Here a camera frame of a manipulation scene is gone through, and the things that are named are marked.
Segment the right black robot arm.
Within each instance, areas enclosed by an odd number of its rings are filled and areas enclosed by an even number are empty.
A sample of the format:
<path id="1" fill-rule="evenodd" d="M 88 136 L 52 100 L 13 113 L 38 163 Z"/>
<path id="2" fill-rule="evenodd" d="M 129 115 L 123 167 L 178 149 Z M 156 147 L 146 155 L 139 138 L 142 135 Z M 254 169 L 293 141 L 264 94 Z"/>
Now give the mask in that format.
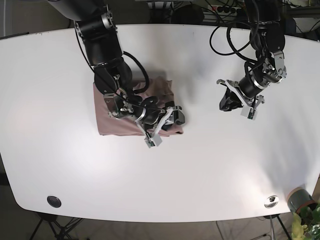
<path id="1" fill-rule="evenodd" d="M 50 4 L 73 21 L 80 50 L 94 73 L 93 96 L 100 135 L 144 136 L 149 148 L 162 137 L 182 134 L 185 116 L 175 104 L 172 83 L 151 79 L 141 68 L 134 80 L 112 12 L 102 0 L 52 0 Z"/>

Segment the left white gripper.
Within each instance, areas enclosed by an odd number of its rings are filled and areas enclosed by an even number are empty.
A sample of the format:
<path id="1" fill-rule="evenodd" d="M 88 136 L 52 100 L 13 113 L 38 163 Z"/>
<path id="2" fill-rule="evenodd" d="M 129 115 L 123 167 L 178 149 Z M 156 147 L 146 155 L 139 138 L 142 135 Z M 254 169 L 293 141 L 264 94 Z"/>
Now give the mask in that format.
<path id="1" fill-rule="evenodd" d="M 241 115 L 249 120 L 255 120 L 258 114 L 257 107 L 265 103 L 262 95 L 256 95 L 253 98 L 247 97 L 240 89 L 238 81 L 218 79 L 218 85 L 226 87 L 224 96 L 219 103 L 219 110 L 230 112 L 235 109 L 241 109 Z"/>

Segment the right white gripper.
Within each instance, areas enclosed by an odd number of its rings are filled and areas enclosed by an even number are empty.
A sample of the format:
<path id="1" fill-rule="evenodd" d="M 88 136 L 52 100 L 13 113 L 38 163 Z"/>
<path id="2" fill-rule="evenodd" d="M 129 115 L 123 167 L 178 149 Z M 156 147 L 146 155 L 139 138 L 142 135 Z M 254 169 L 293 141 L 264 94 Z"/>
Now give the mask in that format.
<path id="1" fill-rule="evenodd" d="M 169 130 L 173 126 L 185 124 L 185 115 L 182 107 L 167 106 L 162 109 L 155 109 L 147 113 L 147 108 L 142 108 L 140 116 L 134 120 L 139 130 L 144 134 L 144 141 L 149 148 L 158 147 L 162 143 L 161 130 Z"/>

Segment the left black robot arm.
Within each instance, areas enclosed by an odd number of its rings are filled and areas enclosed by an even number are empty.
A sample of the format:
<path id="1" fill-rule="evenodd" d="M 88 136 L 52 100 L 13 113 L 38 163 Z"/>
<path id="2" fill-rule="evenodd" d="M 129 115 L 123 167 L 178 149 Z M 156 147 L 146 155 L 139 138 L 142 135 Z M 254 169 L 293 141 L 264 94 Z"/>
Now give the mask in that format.
<path id="1" fill-rule="evenodd" d="M 240 81 L 217 81 L 217 84 L 226 87 L 219 109 L 223 112 L 241 109 L 242 116 L 254 120 L 257 107 L 265 102 L 261 92 L 287 76 L 284 56 L 286 40 L 276 1 L 246 0 L 244 5 L 247 15 L 245 25 L 250 28 L 246 46 L 252 46 L 256 58 L 242 55 L 244 47 L 235 48 L 231 40 L 232 26 L 229 24 L 226 29 L 226 39 L 232 50 L 229 54 L 244 60 L 245 75 Z"/>

